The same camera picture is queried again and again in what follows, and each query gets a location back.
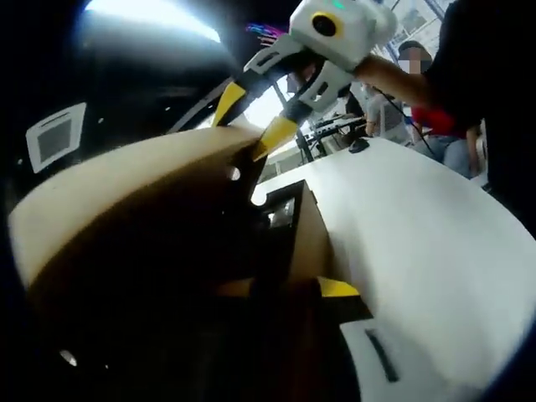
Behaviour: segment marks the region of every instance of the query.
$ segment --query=white table surface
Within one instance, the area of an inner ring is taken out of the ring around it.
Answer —
[[[261,183],[253,199],[306,179],[339,275],[444,378],[481,389],[532,321],[536,241],[462,176],[381,138],[370,144]]]

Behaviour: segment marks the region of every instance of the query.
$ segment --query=red shirt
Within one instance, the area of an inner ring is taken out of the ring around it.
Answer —
[[[412,107],[411,117],[415,123],[431,128],[431,135],[466,137],[465,132],[454,130],[456,122],[440,109],[428,110],[421,107]]]

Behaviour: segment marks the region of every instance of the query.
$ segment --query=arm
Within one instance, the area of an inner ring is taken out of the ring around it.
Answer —
[[[469,151],[469,165],[473,176],[480,173],[480,164],[478,163],[477,139],[480,134],[480,127],[473,126],[467,130],[467,150]]]
[[[379,123],[379,96],[376,95],[369,101],[365,116],[367,121],[365,132],[369,137],[373,137]]]
[[[376,121],[367,121],[367,126],[365,127],[365,132],[369,137],[374,136],[374,132],[376,131]]]
[[[354,71],[357,79],[411,106],[432,106],[430,86],[421,74],[408,74],[378,56],[368,56]]]

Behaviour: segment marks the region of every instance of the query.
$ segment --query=hole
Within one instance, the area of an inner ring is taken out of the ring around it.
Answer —
[[[229,171],[229,177],[232,181],[237,182],[240,180],[240,170],[237,167],[232,167]]]
[[[61,350],[59,351],[59,355],[64,358],[64,360],[71,366],[76,367],[76,359],[71,352],[69,352],[68,350]]]
[[[326,92],[327,89],[327,82],[322,82],[322,85],[320,85],[320,88],[318,88],[318,94],[322,95],[324,92]]]
[[[264,191],[254,191],[251,196],[251,203],[257,207],[261,207],[266,203],[267,197]]]
[[[261,59],[259,63],[257,63],[257,65],[259,67],[262,67],[264,64],[268,63],[270,60],[272,60],[274,57],[276,57],[278,55],[277,52],[273,52],[273,53],[270,53],[270,54],[267,54],[265,56],[264,59]]]

